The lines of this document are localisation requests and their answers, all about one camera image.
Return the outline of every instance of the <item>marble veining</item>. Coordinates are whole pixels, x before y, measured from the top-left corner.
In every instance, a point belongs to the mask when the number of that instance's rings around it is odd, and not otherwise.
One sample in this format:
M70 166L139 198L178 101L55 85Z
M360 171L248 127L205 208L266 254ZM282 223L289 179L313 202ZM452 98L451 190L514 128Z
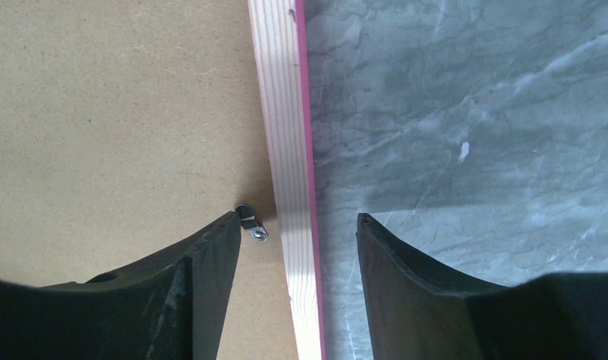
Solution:
M307 0L330 359L371 359L370 212L470 275L608 271L608 1Z

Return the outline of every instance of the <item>wooden board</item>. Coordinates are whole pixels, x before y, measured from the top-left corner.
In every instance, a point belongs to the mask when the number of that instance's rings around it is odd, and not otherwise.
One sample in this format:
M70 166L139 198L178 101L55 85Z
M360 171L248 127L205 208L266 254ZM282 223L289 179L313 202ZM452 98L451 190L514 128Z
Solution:
M295 340L301 360L320 360L325 345L303 5L249 0Z

